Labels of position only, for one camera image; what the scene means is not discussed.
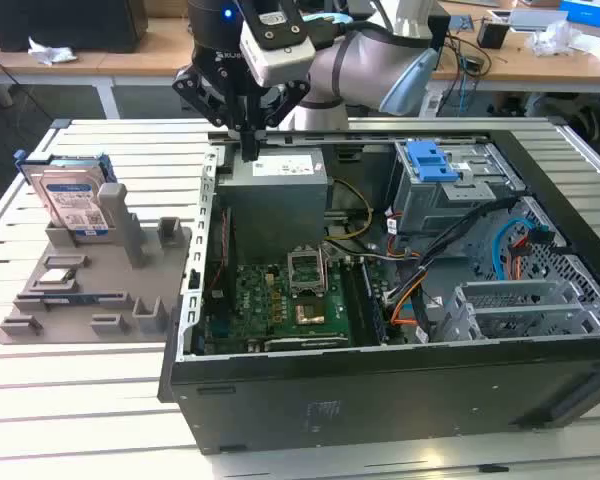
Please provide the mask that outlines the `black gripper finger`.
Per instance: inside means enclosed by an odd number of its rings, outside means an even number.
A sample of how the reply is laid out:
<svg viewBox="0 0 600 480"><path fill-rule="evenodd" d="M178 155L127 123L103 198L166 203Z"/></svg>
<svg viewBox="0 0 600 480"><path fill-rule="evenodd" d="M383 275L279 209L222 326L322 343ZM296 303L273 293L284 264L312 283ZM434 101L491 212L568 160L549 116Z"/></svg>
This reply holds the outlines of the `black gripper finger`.
<svg viewBox="0 0 600 480"><path fill-rule="evenodd" d="M261 132L277 127L304 99L311 87L308 79L289 81L273 87L257 87L252 97L252 160L260 153Z"/></svg>
<svg viewBox="0 0 600 480"><path fill-rule="evenodd" d="M244 101L226 67L212 67L203 73L197 66L188 66L178 73L172 87L212 125L232 131L240 141L242 159L253 160L253 132L248 129Z"/></svg>

